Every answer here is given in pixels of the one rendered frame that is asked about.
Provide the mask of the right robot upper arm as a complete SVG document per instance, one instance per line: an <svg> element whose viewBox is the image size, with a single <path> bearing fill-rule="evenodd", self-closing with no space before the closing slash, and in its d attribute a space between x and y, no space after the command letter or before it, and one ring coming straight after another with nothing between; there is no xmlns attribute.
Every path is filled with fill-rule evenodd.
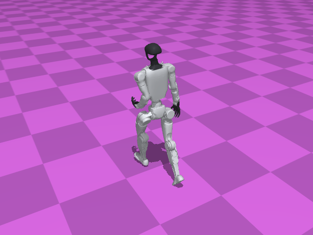
<svg viewBox="0 0 313 235"><path fill-rule="evenodd" d="M168 83L169 89L175 90L175 89L177 89L177 87L176 87L176 74L175 74L176 68L175 68L175 66L173 66L170 63L165 63L165 65L168 68L168 79L170 82L170 83Z"/></svg>

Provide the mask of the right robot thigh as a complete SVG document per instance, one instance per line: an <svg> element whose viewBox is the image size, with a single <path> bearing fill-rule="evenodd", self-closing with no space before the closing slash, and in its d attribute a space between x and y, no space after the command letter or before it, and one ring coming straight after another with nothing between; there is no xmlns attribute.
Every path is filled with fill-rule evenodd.
<svg viewBox="0 0 313 235"><path fill-rule="evenodd" d="M165 148L166 150L171 151L175 149L175 144L172 141L173 121L171 120L174 117L175 112L169 107L165 108L166 116L161 118L161 127L165 141Z"/></svg>

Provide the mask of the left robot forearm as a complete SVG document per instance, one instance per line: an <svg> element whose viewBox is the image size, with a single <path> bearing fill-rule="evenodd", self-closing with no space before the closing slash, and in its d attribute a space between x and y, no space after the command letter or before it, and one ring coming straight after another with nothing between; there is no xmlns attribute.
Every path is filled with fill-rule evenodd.
<svg viewBox="0 0 313 235"><path fill-rule="evenodd" d="M140 101L139 101L139 103L138 104L135 104L135 107L137 108L137 109L142 109L143 107L145 107L145 105L147 105L148 104L148 101L146 101L146 98L145 98L145 96L141 96L141 99L140 99Z"/></svg>

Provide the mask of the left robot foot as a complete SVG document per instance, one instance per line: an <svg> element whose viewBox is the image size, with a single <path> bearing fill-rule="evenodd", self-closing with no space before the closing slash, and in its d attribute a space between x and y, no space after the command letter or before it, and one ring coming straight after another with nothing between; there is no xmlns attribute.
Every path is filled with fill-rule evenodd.
<svg viewBox="0 0 313 235"><path fill-rule="evenodd" d="M135 153L134 153L134 156L135 156L139 161L141 161L144 165L148 165L148 164L149 164L149 161L148 161L147 158L141 159L140 153L135 152Z"/></svg>

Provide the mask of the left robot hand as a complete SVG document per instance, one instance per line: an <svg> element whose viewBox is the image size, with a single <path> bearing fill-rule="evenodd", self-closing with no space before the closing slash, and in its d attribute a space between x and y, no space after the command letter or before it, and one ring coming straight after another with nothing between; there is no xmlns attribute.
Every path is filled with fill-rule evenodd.
<svg viewBox="0 0 313 235"><path fill-rule="evenodd" d="M133 96L132 96L132 104L134 105L134 107L135 107L135 104L138 104L139 102L138 101L136 101L136 99L134 100L134 98L133 98ZM136 101L136 102L135 102ZM136 108L136 107L135 107Z"/></svg>

